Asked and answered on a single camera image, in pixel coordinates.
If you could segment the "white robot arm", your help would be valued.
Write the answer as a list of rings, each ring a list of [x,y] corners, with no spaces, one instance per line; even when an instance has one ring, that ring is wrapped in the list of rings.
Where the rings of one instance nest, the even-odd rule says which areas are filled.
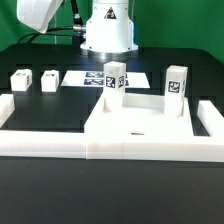
[[[17,0],[17,18],[24,25],[45,34],[63,0]],[[84,55],[101,59],[122,57],[138,51],[134,43],[134,23],[128,15],[129,0],[92,0],[92,15],[85,25],[80,45]]]

